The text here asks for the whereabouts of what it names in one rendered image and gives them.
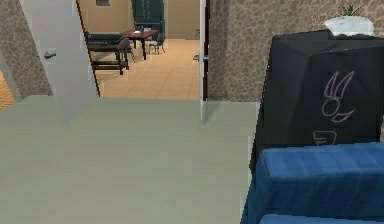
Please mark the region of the white plant pot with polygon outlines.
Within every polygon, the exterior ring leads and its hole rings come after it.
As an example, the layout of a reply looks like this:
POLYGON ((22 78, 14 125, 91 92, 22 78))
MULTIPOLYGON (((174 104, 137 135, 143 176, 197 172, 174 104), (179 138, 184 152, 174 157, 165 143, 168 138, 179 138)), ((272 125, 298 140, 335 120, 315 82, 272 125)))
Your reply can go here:
POLYGON ((362 16, 339 16, 324 22, 324 25, 334 36, 368 35, 374 33, 374 25, 371 20, 362 16))

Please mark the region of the white room door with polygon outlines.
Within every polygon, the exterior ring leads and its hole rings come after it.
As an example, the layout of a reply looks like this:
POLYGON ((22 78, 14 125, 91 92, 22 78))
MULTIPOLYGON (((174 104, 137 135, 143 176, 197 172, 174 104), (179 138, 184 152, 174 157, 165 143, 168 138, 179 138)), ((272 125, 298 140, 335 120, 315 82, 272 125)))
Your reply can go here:
MULTIPOLYGON (((205 6, 206 6, 206 0, 200 0, 200 41, 199 41, 199 55, 202 58, 204 56, 204 43, 205 43, 205 6)), ((204 107, 204 100, 203 100, 203 87, 204 87, 204 61, 199 61, 199 101, 200 101, 200 122, 203 122, 203 107, 204 107)))

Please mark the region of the green house plant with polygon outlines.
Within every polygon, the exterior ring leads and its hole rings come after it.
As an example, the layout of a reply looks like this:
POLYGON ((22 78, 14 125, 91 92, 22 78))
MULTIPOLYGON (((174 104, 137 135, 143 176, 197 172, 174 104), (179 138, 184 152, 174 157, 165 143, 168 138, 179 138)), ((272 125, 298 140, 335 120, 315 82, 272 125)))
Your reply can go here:
POLYGON ((347 6, 341 6, 342 13, 341 16, 356 16, 357 12, 362 8, 362 6, 355 7, 353 3, 347 6))

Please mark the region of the black bench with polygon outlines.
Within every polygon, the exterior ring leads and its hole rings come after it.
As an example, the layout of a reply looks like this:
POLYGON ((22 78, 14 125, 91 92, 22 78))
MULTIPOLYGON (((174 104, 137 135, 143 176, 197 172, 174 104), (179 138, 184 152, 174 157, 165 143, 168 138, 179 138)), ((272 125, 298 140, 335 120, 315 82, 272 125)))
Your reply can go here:
POLYGON ((90 52, 114 53, 116 57, 115 61, 92 60, 94 70, 118 70, 123 74, 124 69, 129 69, 127 54, 132 50, 129 39, 122 33, 95 34, 86 31, 85 40, 90 52))

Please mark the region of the grey room door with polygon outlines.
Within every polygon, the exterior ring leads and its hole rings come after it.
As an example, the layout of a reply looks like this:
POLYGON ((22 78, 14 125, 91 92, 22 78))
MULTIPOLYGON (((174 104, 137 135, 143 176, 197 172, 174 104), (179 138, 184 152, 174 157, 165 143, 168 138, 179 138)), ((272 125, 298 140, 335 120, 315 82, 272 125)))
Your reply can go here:
POLYGON ((20 0, 64 122, 98 99, 76 0, 20 0), (45 52, 57 56, 45 59, 45 52))

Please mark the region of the dark blue cupboard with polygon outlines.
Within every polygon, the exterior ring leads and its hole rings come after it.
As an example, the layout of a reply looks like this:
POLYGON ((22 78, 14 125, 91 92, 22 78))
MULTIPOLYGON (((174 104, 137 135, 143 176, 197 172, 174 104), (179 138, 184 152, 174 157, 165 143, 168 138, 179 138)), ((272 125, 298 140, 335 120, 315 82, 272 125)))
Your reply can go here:
POLYGON ((163 0, 131 0, 136 28, 150 28, 163 33, 165 15, 163 0))

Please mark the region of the grey chair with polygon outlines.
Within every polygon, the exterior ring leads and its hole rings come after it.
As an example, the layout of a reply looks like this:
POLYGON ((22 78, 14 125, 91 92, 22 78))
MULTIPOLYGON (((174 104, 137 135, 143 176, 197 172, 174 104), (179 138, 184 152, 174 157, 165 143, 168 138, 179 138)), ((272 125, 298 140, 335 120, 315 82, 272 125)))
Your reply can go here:
POLYGON ((157 36, 157 40, 153 43, 149 44, 149 48, 154 48, 155 52, 159 54, 159 49, 162 49, 164 51, 164 41, 165 41, 165 34, 164 33, 159 33, 157 36))

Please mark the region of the dark red table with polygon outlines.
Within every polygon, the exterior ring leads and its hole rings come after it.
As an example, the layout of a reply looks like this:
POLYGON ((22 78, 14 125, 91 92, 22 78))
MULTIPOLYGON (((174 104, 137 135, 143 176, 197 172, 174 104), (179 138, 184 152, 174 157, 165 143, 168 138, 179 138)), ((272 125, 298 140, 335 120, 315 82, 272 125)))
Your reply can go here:
POLYGON ((129 31, 125 31, 123 35, 125 38, 132 40, 134 43, 136 43, 137 41, 141 42, 143 59, 146 59, 147 52, 145 47, 145 40, 149 37, 156 35, 157 33, 158 33, 157 30, 138 31, 138 32, 134 30, 129 30, 129 31))

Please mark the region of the black cloth with pale print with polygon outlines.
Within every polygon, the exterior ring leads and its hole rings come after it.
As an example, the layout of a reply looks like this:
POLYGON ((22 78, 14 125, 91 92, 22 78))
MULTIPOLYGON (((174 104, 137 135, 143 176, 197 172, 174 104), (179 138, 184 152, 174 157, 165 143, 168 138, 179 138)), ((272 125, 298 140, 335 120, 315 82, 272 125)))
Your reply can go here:
POLYGON ((384 38, 275 35, 249 169, 266 149, 378 142, 383 118, 384 38))

